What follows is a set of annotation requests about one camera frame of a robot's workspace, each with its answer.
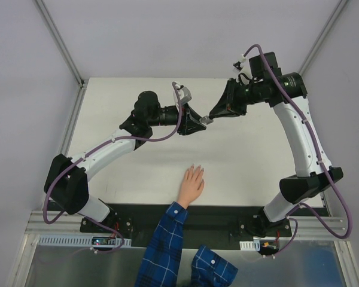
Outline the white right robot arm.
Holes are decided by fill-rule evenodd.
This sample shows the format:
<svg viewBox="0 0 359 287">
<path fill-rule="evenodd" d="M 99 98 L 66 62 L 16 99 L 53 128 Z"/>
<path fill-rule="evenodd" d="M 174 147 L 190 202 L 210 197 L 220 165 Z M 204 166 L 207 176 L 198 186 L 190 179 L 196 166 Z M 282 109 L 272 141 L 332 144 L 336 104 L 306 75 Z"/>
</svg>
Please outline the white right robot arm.
<svg viewBox="0 0 359 287">
<path fill-rule="evenodd" d="M 283 74 L 273 52 L 252 57 L 248 62 L 249 71 L 244 71 L 242 62 L 234 64 L 240 73 L 227 81 L 208 117 L 213 120 L 243 116 L 248 105 L 265 102 L 284 128 L 295 175 L 281 179 L 279 193 L 245 225 L 250 235 L 265 237 L 276 232 L 298 204 L 325 191 L 331 182 L 342 179 L 343 171 L 333 167 L 320 144 L 302 76 L 296 72 Z"/>
</svg>

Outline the blue plaid sleeve forearm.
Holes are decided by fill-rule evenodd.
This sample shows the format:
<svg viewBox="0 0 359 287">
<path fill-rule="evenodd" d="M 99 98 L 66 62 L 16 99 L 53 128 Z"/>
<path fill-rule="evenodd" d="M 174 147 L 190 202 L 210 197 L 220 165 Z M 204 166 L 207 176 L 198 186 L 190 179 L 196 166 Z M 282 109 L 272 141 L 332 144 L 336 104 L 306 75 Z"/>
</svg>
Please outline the blue plaid sleeve forearm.
<svg viewBox="0 0 359 287">
<path fill-rule="evenodd" d="M 135 286 L 175 286 L 188 212 L 173 202 L 160 218 L 141 261 Z"/>
</svg>

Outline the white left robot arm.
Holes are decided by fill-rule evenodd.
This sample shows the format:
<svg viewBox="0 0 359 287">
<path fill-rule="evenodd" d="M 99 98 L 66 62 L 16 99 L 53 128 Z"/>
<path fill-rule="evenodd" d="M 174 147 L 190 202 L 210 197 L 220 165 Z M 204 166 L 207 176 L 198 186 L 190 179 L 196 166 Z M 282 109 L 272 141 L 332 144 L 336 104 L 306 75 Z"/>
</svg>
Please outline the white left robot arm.
<svg viewBox="0 0 359 287">
<path fill-rule="evenodd" d="M 115 213 L 90 195 L 90 180 L 114 160 L 146 142 L 154 142 L 152 128 L 155 126 L 173 126 L 170 134 L 183 136 L 206 129 L 200 122 L 200 115 L 188 104 L 192 99 L 188 88 L 175 88 L 174 99 L 174 105 L 162 107 L 155 92 L 144 91 L 127 119 L 107 139 L 72 157 L 55 156 L 44 185 L 46 198 L 53 199 L 70 215 L 78 213 L 93 219 L 100 232 L 111 231 Z"/>
</svg>

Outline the person's left hand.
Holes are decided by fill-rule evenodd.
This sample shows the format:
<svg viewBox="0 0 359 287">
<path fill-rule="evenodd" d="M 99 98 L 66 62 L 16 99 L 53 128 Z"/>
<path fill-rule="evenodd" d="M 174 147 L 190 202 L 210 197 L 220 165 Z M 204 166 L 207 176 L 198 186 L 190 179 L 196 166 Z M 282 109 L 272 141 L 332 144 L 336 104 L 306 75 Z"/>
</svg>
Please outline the person's left hand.
<svg viewBox="0 0 359 287">
<path fill-rule="evenodd" d="M 192 165 L 186 170 L 177 198 L 177 203 L 184 209 L 187 209 L 202 194 L 205 186 L 203 174 L 204 168 L 202 166 L 195 168 Z"/>
</svg>

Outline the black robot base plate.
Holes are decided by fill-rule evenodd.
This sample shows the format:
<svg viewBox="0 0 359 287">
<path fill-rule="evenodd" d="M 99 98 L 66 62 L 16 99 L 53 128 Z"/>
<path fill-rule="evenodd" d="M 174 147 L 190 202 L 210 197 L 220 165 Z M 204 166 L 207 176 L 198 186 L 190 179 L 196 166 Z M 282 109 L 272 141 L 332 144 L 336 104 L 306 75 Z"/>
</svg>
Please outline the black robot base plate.
<svg viewBox="0 0 359 287">
<path fill-rule="evenodd" d="M 133 247 L 146 247 L 157 227 L 161 216 L 169 207 L 167 204 L 110 204 L 115 212 L 116 227 Z M 252 241 L 249 231 L 264 231 L 267 237 L 291 237 L 288 220 L 269 224 L 266 228 L 257 216 L 262 213 L 260 206 L 189 206 L 184 224 L 184 248 L 197 249 L 206 245 L 210 249 L 239 250 L 240 242 Z"/>
</svg>

